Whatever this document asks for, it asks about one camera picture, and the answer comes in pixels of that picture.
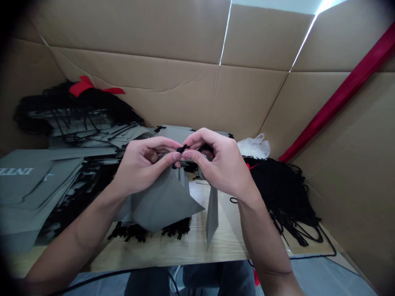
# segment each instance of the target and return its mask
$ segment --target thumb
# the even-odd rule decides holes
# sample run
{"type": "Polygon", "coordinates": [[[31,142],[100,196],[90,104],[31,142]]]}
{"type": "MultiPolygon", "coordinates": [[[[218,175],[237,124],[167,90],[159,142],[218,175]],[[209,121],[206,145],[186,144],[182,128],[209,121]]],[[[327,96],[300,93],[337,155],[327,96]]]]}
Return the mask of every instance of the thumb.
{"type": "Polygon", "coordinates": [[[182,156],[185,158],[189,158],[198,166],[200,166],[200,168],[203,170],[203,173],[205,170],[209,169],[209,167],[212,165],[212,163],[210,163],[202,153],[193,149],[184,151],[182,156]]]}
{"type": "Polygon", "coordinates": [[[180,152],[169,152],[165,156],[163,156],[160,160],[150,166],[150,170],[153,171],[153,174],[160,175],[167,167],[171,166],[177,160],[181,158],[180,152]]]}

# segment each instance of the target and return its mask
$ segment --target wrist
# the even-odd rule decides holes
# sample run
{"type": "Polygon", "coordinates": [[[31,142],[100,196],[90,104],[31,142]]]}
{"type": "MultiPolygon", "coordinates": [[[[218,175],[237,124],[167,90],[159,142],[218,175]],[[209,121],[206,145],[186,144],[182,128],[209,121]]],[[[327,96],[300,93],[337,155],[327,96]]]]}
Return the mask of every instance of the wrist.
{"type": "Polygon", "coordinates": [[[99,207],[108,208],[111,206],[117,207],[122,204],[126,198],[127,194],[123,194],[114,188],[114,185],[110,183],[95,199],[99,207]]]}
{"type": "Polygon", "coordinates": [[[242,201],[250,208],[260,207],[262,204],[265,204],[255,183],[252,186],[249,186],[248,189],[245,190],[243,194],[237,199],[242,201]]]}

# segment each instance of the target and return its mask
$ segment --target hand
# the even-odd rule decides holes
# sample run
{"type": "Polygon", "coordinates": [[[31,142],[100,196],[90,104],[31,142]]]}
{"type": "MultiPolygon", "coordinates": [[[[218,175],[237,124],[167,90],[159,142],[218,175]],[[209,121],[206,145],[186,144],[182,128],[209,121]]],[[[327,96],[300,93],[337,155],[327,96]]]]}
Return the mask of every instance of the hand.
{"type": "Polygon", "coordinates": [[[176,152],[180,147],[180,143],[162,136],[131,141],[109,190],[117,197],[126,197],[147,189],[173,163],[181,167],[181,153],[176,152]],[[169,153],[158,161],[165,152],[169,153]]]}
{"type": "Polygon", "coordinates": [[[181,160],[188,158],[197,163],[207,181],[216,189],[244,201],[251,196],[256,197],[257,192],[260,197],[235,140],[202,128],[191,134],[184,144],[190,149],[184,151],[181,160]],[[205,143],[214,149],[212,162],[196,151],[205,143]]]}

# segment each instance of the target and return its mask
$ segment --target fingernail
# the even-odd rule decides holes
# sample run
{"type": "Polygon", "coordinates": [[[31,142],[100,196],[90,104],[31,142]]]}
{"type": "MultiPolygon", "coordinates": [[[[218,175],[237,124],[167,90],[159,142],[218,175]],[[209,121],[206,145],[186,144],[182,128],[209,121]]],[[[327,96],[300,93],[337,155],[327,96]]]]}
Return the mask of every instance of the fingernail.
{"type": "Polygon", "coordinates": [[[185,151],[185,152],[182,154],[182,156],[185,157],[185,158],[189,158],[189,157],[191,156],[191,154],[190,154],[188,151],[185,151]]]}
{"type": "Polygon", "coordinates": [[[181,153],[180,152],[176,152],[173,154],[173,159],[174,160],[179,160],[181,158],[181,153]]]}

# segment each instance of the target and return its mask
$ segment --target gray floor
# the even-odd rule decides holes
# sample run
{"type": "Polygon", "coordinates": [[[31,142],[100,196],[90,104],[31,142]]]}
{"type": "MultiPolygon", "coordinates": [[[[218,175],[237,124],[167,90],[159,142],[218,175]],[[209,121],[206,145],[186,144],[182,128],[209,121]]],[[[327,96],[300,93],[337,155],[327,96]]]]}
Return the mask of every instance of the gray floor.
{"type": "MultiPolygon", "coordinates": [[[[376,293],[357,274],[326,259],[312,258],[292,260],[295,276],[306,296],[376,296],[376,293]]],[[[72,284],[82,282],[104,273],[80,273],[72,284]]],[[[75,291],[66,293],[67,296],[123,296],[129,274],[116,275],[105,278],[75,291]]],[[[257,295],[263,295],[262,288],[256,287],[257,295]]],[[[216,295],[218,290],[205,291],[204,296],[216,295]]],[[[181,291],[181,295],[188,295],[188,291],[181,291]]]]}

